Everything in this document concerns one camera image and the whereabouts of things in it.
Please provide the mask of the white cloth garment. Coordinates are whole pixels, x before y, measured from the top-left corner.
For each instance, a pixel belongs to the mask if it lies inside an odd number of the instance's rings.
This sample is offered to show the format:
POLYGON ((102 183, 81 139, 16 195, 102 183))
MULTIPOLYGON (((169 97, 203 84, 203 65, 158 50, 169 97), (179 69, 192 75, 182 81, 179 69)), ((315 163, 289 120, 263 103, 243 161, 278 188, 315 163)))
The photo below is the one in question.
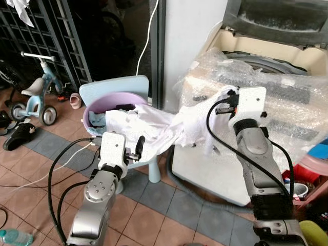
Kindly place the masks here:
POLYGON ((216 101, 226 99, 238 88, 226 85, 215 95, 194 106, 182 106, 178 113, 167 113, 149 105, 136 105, 133 110, 105 112, 106 131, 124 134, 129 148, 143 136, 145 143, 140 162, 145 162, 168 150, 171 145, 204 145, 209 139, 207 113, 216 101))

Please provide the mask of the cream top-load washing machine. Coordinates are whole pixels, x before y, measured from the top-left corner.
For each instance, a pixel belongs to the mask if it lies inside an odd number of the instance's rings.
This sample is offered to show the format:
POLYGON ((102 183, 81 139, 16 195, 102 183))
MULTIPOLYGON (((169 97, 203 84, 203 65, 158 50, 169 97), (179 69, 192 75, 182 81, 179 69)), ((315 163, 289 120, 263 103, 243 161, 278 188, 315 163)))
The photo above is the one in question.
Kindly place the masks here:
MULTIPOLYGON (((261 40, 239 34, 223 26, 221 19, 207 35, 195 59, 210 49, 217 48, 225 53, 244 52, 277 59, 305 69, 309 75, 327 77, 326 45, 300 46, 261 40)), ((265 109, 264 111, 268 117, 269 113, 265 109)), ((302 159, 293 159, 291 156, 290 158, 293 162, 299 162, 302 159)), ((192 146, 174 146, 171 171, 178 178, 218 195, 232 204, 241 207, 249 203, 243 180, 243 169, 236 154, 215 142, 210 135, 204 145, 195 143, 192 146)))

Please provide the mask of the grey washing machine lid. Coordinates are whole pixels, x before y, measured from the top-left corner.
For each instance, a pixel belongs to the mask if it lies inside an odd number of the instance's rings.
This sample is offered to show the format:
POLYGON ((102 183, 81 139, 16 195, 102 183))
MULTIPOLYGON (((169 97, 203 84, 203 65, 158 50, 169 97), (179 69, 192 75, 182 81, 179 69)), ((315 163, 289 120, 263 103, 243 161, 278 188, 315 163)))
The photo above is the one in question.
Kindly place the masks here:
POLYGON ((328 0, 228 0, 222 24, 268 42, 324 46, 328 0))

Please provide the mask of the teal cloth in basin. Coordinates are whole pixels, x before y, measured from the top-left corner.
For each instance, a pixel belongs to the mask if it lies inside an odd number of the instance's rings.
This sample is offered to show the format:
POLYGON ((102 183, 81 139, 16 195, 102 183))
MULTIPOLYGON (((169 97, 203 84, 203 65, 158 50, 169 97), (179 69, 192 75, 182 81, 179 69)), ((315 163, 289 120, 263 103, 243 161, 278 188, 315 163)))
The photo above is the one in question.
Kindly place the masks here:
POLYGON ((107 129, 105 113, 89 112, 89 122, 90 122, 91 126, 95 129, 99 129, 99 130, 107 129))

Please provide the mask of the purple plastic basin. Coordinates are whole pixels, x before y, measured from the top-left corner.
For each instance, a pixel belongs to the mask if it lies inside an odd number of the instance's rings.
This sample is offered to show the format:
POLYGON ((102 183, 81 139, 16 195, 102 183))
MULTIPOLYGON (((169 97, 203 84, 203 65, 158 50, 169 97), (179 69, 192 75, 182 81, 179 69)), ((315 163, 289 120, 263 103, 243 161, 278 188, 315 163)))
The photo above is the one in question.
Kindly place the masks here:
POLYGON ((110 92, 97 98, 85 108, 84 119, 82 120, 85 129, 92 137, 98 134, 92 129, 89 113, 105 113, 117 108, 118 105, 147 105, 148 102, 142 96, 132 92, 110 92))

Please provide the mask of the clear bubble wrap sheet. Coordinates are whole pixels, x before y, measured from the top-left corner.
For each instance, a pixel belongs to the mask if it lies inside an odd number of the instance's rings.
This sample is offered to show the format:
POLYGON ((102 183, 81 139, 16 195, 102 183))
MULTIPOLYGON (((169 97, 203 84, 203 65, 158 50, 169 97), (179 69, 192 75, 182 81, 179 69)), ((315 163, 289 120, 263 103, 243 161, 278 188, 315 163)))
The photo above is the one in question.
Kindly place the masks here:
POLYGON ((225 98, 233 87, 264 87, 269 116, 262 123, 273 141, 299 159, 328 131, 327 82, 326 76, 309 75, 285 61, 212 48, 192 61, 174 89, 187 138, 204 145, 209 138, 206 116, 211 104, 225 98))

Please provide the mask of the light blue child chair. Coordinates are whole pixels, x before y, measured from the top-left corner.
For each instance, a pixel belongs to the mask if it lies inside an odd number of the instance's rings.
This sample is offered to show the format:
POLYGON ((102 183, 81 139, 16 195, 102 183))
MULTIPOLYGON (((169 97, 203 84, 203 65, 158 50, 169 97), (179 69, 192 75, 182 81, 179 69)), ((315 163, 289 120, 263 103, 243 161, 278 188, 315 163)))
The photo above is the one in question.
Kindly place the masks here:
MULTIPOLYGON (((147 99, 148 91, 149 80, 145 75, 134 75, 119 77, 115 79, 98 80, 90 84, 84 84, 79 89, 82 101, 85 103, 86 107, 97 98, 110 92, 132 92, 142 96, 144 99, 147 99)), ((112 125, 110 126, 111 130, 118 130, 118 133, 126 134, 126 140, 136 141, 136 128, 129 128, 127 121, 120 122, 120 124, 116 125, 115 127, 112 125)), ((150 182, 157 183, 161 180, 161 172, 158 166, 157 155, 153 155, 153 158, 148 161, 145 161, 145 158, 142 158, 139 161, 134 161, 132 164, 127 166, 127 169, 133 169, 141 166, 148 166, 150 182)))

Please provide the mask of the pink slipper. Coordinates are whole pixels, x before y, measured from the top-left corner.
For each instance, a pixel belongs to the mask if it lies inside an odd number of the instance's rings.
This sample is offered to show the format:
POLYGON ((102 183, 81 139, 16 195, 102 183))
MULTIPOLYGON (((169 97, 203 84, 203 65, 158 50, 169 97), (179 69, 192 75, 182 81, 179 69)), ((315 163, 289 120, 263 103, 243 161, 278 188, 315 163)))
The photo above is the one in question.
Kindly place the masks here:
POLYGON ((82 99, 80 98, 80 94, 77 92, 73 92, 69 96, 69 104, 72 107, 72 109, 77 110, 82 107, 83 102, 82 99))

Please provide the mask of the blue plastic basin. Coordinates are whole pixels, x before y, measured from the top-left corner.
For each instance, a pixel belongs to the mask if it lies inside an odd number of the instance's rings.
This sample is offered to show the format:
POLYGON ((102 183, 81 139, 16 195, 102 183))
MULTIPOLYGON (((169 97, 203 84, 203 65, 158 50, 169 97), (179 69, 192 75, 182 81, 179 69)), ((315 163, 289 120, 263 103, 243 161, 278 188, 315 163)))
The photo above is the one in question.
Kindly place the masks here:
POLYGON ((312 149, 307 153, 309 156, 318 159, 328 159, 328 139, 321 141, 317 145, 314 145, 312 149))

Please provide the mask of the pink plastic stool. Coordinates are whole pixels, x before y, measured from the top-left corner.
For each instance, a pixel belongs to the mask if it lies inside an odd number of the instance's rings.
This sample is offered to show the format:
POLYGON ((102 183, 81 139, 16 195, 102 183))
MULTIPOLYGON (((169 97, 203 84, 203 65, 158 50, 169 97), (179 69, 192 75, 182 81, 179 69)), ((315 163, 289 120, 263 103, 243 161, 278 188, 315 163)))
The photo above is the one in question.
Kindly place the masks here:
POLYGON ((325 195, 328 190, 328 163, 324 159, 305 155, 294 164, 295 181, 306 185, 309 190, 304 197, 294 201, 297 207, 305 207, 314 199, 325 195))

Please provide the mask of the light blue child tricycle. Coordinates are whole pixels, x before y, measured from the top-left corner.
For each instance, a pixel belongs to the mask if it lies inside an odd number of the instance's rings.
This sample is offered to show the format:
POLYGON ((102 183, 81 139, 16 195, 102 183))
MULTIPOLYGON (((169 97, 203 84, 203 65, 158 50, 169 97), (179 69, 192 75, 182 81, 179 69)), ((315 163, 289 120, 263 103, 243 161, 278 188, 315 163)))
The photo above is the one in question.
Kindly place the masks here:
POLYGON ((54 84, 56 94, 63 93, 63 84, 52 72, 46 60, 55 61, 55 56, 44 56, 21 52, 21 56, 39 58, 40 66, 43 69, 42 77, 38 77, 27 89, 21 91, 21 94, 29 96, 27 103, 15 102, 9 106, 9 116, 14 121, 22 122, 26 117, 34 116, 40 119, 43 125, 50 126, 56 122, 58 112, 54 106, 45 103, 45 96, 51 84, 54 84))

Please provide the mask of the black sandal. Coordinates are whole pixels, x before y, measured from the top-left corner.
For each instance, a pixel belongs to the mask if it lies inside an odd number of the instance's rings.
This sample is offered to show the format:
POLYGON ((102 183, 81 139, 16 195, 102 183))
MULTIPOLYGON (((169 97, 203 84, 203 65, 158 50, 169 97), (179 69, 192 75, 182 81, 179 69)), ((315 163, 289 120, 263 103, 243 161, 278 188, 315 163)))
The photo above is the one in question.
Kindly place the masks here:
POLYGON ((30 122, 22 122, 17 125, 13 133, 3 143, 3 150, 12 151, 16 150, 19 146, 25 144, 33 138, 33 134, 37 130, 37 127, 30 122))

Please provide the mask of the white round cup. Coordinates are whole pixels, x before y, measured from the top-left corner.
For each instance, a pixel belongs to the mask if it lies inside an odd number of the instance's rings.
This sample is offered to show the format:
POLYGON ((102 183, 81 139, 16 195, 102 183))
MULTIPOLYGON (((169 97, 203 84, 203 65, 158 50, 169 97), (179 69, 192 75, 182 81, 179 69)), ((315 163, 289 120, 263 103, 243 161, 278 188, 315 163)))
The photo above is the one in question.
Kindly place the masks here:
POLYGON ((294 185, 291 182, 285 182, 284 185, 295 200, 305 200, 310 192, 309 185, 302 182, 295 182, 294 185))

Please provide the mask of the black metal grille gate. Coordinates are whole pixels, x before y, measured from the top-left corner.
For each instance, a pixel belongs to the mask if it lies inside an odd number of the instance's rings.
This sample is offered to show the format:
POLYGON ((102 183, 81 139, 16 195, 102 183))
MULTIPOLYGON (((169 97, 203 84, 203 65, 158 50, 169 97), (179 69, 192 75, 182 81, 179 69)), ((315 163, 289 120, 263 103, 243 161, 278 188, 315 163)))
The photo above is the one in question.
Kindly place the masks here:
POLYGON ((31 26, 8 1, 0 0, 0 57, 25 66, 28 59, 21 52, 54 56, 48 64, 59 79, 74 88, 93 81, 68 0, 12 0, 27 4, 24 14, 31 26))

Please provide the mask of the clear plastic bottle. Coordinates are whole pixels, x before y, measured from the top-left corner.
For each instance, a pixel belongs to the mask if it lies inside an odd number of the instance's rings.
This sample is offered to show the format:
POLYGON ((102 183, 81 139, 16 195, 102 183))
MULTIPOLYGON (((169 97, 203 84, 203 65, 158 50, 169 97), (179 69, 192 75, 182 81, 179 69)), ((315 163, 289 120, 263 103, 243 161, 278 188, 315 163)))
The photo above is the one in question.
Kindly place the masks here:
POLYGON ((15 228, 0 230, 0 239, 11 246, 30 246, 33 243, 32 234, 15 228))

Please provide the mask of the yellow-green plastic bin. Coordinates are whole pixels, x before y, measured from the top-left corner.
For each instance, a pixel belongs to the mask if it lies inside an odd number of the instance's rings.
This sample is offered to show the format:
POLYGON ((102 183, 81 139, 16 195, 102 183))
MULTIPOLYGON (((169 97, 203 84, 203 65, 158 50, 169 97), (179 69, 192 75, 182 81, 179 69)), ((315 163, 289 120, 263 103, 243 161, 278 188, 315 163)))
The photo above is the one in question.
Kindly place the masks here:
POLYGON ((307 246, 328 246, 326 232, 311 220, 300 221, 302 234, 307 246))

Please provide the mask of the white rag on gate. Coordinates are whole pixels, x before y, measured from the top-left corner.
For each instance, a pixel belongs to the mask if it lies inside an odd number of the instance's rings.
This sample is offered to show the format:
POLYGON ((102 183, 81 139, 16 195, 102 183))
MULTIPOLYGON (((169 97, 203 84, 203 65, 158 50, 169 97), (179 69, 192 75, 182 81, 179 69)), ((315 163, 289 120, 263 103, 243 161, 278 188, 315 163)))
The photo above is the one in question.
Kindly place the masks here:
POLYGON ((29 7, 30 0, 5 0, 7 5, 14 8, 19 16, 19 19, 23 21, 27 26, 34 28, 34 23, 31 21, 27 8, 29 7))

